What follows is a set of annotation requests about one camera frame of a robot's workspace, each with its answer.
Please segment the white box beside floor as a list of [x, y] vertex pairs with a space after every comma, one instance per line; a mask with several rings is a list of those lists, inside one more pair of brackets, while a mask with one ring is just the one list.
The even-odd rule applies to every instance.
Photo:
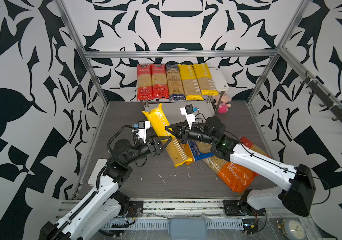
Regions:
[[101, 169], [105, 166], [106, 162], [108, 160], [107, 159], [98, 159], [92, 173], [91, 173], [91, 176], [88, 180], [88, 184], [91, 186], [91, 187], [94, 187], [96, 185], [96, 181], [97, 181], [97, 176], [99, 174], [99, 172], [101, 171]]

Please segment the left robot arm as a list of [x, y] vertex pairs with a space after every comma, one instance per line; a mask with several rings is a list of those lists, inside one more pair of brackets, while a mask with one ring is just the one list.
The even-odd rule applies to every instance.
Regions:
[[41, 240], [89, 240], [107, 222], [124, 216], [129, 197], [119, 191], [133, 169], [131, 163], [158, 156], [171, 143], [172, 137], [152, 136], [134, 147], [127, 139], [115, 143], [111, 154], [96, 177], [93, 189], [55, 224], [47, 222], [40, 230]]

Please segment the orange pasta bag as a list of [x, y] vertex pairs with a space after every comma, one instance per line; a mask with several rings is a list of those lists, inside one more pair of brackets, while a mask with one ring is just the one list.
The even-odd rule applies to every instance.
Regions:
[[203, 161], [233, 192], [243, 193], [258, 175], [246, 167], [215, 156]]

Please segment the yellow spaghetti bag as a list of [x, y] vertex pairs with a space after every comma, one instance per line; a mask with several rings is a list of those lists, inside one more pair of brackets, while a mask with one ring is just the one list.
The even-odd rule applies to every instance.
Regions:
[[178, 65], [187, 101], [203, 101], [199, 83], [192, 65]]
[[209, 67], [206, 63], [195, 64], [193, 69], [203, 96], [216, 96], [218, 91], [215, 87]]
[[183, 164], [191, 163], [193, 159], [186, 155], [176, 137], [165, 129], [170, 123], [163, 111], [162, 104], [160, 103], [157, 108], [152, 109], [150, 112], [142, 111], [142, 113], [146, 116], [158, 137], [172, 138], [166, 147], [166, 151], [172, 159], [174, 166], [179, 167]]

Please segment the analog clock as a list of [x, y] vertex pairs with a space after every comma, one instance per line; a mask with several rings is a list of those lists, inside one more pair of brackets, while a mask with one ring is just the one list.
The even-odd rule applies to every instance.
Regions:
[[288, 240], [306, 240], [306, 230], [304, 226], [297, 220], [291, 218], [278, 217], [278, 232], [285, 236]]

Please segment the wall hook rail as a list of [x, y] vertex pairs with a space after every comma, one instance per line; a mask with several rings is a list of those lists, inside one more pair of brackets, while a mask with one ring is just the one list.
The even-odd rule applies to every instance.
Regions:
[[305, 71], [305, 79], [301, 82], [301, 85], [305, 85], [310, 89], [309, 94], [311, 97], [316, 96], [319, 98], [321, 108], [332, 112], [334, 115], [332, 121], [342, 124], [342, 102], [320, 80], [309, 74], [309, 71]]

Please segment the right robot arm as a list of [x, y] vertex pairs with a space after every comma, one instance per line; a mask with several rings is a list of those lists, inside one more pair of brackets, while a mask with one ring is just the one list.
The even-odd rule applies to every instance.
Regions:
[[184, 121], [165, 129], [181, 143], [190, 140], [210, 144], [216, 157], [243, 166], [276, 184], [275, 188], [251, 190], [245, 194], [245, 202], [252, 209], [284, 207], [298, 216], [309, 216], [316, 192], [309, 167], [284, 164], [251, 150], [226, 131], [226, 126], [217, 117], [207, 118], [202, 126]]

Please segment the grey blue pad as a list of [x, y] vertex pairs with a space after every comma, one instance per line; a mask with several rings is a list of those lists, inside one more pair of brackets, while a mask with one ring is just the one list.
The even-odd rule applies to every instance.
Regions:
[[209, 234], [206, 221], [200, 218], [172, 218], [168, 232], [173, 240], [206, 240]]

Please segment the red macaroni bag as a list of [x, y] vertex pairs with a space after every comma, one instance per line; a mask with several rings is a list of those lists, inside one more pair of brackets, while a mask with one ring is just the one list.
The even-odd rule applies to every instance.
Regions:
[[268, 155], [268, 153], [266, 153], [264, 150], [262, 150], [261, 148], [259, 148], [257, 145], [255, 145], [253, 142], [251, 142], [249, 139], [247, 139], [246, 137], [242, 136], [240, 138], [240, 142], [247, 148], [261, 154], [264, 155], [266, 157], [270, 157]]

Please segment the blue gold spaghetti bag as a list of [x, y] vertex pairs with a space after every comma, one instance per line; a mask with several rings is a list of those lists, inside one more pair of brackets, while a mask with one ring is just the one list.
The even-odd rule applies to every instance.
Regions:
[[184, 101], [186, 99], [178, 65], [166, 65], [166, 75], [171, 101]]

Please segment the white two-tier shelf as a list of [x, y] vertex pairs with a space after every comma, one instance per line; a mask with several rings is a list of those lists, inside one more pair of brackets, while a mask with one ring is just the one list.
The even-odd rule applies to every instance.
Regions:
[[219, 113], [220, 103], [224, 98], [226, 91], [229, 89], [229, 85], [225, 80], [220, 68], [213, 67], [209, 68], [209, 70], [215, 84], [215, 88], [219, 93], [217, 96], [203, 96], [205, 99], [204, 101], [145, 100], [141, 101], [143, 110], [150, 112], [152, 109], [157, 108], [159, 103], [161, 103], [163, 105], [163, 111], [171, 123], [184, 120], [184, 118], [181, 116], [180, 108], [188, 104], [192, 104], [194, 107], [200, 109], [200, 114], [204, 115], [205, 117], [217, 116]]

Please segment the pink plush pig toy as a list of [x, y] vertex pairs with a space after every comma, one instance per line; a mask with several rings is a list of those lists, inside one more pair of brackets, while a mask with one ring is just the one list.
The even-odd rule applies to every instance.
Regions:
[[232, 99], [227, 94], [223, 94], [222, 96], [216, 95], [213, 99], [215, 100], [217, 113], [224, 114], [229, 111], [229, 108], [231, 107], [230, 101]]

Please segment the blue orange orecchiette bag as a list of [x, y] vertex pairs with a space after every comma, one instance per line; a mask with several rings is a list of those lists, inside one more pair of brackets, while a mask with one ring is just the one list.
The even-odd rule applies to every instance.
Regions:
[[201, 152], [195, 141], [188, 141], [187, 144], [180, 144], [180, 146], [183, 152], [186, 154], [186, 156], [191, 159], [190, 161], [187, 161], [187, 165], [214, 156], [214, 154], [210, 151], [207, 153]]

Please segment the red spaghetti bag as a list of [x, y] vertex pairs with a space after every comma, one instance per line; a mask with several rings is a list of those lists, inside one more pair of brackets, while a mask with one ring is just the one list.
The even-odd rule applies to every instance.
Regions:
[[155, 99], [168, 99], [169, 89], [166, 66], [162, 64], [151, 65], [153, 94]]
[[137, 66], [137, 100], [145, 101], [152, 100], [153, 84], [151, 75], [151, 65]]

